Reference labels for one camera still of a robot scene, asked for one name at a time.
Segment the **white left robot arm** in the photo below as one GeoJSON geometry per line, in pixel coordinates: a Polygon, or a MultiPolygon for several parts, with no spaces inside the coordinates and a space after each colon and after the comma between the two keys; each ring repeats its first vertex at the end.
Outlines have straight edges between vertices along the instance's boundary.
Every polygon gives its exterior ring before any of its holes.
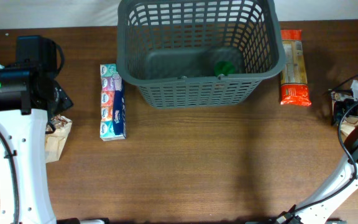
{"type": "Polygon", "coordinates": [[[56,81],[62,48],[40,35],[16,40],[16,61],[0,69],[0,223],[56,223],[45,160],[47,127],[73,106],[56,81]]]}

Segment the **green lid jar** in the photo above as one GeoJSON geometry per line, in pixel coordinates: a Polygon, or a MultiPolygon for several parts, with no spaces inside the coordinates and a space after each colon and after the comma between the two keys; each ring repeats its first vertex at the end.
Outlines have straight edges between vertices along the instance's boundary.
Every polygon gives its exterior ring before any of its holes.
{"type": "Polygon", "coordinates": [[[220,75],[229,75],[236,72],[235,66],[228,61],[220,61],[214,66],[214,74],[218,77],[220,75]]]}

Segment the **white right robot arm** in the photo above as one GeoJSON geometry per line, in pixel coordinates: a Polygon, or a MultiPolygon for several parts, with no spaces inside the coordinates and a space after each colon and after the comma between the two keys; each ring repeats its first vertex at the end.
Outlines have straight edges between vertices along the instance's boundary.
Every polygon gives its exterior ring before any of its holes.
{"type": "Polygon", "coordinates": [[[282,213],[274,223],[326,223],[334,211],[358,189],[358,127],[346,140],[341,137],[341,118],[337,135],[345,155],[335,171],[306,200],[282,213]]]}

